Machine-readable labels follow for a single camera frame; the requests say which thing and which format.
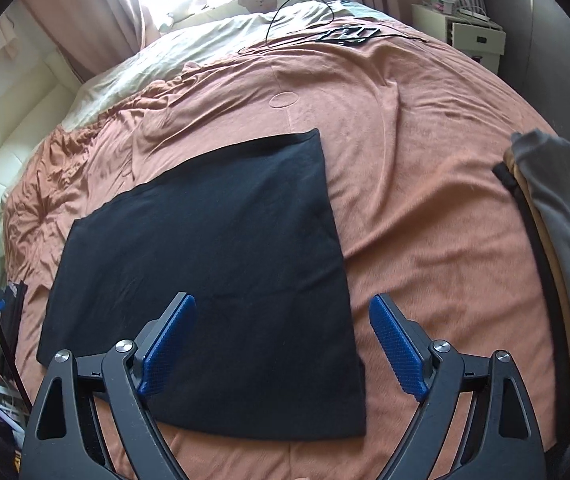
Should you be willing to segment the black bear-print t-shirt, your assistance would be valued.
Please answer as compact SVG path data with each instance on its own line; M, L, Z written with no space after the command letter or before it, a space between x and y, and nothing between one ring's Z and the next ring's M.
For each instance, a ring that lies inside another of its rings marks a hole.
M364 367L317 130L219 148L76 220L38 362L107 351L180 292L195 323L169 346L159 422L317 441L366 431Z

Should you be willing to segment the cream padded headboard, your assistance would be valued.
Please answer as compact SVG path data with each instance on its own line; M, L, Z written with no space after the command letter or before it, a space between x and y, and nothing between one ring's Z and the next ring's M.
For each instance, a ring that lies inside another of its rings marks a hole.
M79 88L79 79L55 50L0 97L0 284L4 195L36 146L67 115Z

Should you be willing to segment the orange-brown bed blanket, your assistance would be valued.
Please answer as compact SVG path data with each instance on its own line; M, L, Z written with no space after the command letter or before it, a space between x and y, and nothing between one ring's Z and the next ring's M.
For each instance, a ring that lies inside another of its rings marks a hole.
M4 211L6 269L28 286L17 366L28 393L45 309L74 220L195 156L317 129L365 367L359 439L257 442L164 427L194 479L373 479L414 412L370 328L388 292L432 336L515 358L543 442L556 440L550 318L530 242L493 167L516 131L544 119L509 86L442 42L391 23L359 48L309 32L246 41L217 61L152 77L65 122L36 149Z

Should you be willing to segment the left pink curtain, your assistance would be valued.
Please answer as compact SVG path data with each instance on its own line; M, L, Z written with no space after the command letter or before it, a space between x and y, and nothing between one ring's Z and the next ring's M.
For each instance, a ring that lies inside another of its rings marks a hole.
M143 0L21 0L80 81L160 38Z

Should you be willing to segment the dark grey wardrobe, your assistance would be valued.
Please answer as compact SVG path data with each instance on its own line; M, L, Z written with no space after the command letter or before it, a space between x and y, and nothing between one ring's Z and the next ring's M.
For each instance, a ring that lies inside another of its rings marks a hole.
M570 17L555 0L484 0L506 31L498 74L570 141Z

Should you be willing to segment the white bedside drawer cabinet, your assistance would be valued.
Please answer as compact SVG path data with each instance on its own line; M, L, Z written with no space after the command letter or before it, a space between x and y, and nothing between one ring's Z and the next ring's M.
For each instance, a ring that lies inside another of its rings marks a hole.
M424 4L412 5L412 23L421 32L449 44L498 74L506 46L506 32L500 25L464 14L443 14Z

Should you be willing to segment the cream bed sheet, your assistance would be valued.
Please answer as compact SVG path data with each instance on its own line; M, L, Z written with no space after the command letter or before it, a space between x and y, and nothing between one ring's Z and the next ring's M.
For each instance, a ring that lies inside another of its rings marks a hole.
M314 0L290 4L267 14L240 14L169 32L136 55L82 84L61 127L70 132L94 122L108 108L151 82L175 78L187 63L210 64L263 44L267 39L347 16L376 21L390 18L362 3L341 0L325 6Z

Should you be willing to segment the white power strip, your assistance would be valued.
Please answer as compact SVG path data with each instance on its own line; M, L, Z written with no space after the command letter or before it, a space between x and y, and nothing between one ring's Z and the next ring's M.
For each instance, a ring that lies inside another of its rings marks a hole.
M475 11L474 9L468 8L468 6L459 6L457 8L457 12L459 14L463 14L466 16L470 16L471 18L474 18L475 20L480 20L480 21L484 21L484 22L490 22L491 19L484 14L482 11Z

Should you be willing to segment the black rectangular frame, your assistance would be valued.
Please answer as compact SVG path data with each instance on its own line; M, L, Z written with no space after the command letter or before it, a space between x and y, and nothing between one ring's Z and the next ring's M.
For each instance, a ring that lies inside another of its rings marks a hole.
M380 34L378 27L342 26L322 32L315 41L323 44L338 44L343 47L358 47Z

